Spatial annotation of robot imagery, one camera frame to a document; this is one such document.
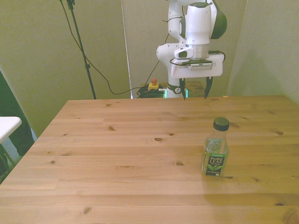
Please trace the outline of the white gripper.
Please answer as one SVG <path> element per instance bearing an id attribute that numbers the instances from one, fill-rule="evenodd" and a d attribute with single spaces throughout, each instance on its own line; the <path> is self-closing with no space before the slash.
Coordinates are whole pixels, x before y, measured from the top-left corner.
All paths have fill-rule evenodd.
<path id="1" fill-rule="evenodd" d="M 171 76 L 179 78 L 179 87 L 183 99 L 186 98 L 185 78 L 207 77 L 204 98 L 208 97 L 213 84 L 212 77 L 218 77 L 222 74 L 222 53 L 210 55 L 206 59 L 174 59 L 171 62 Z"/>

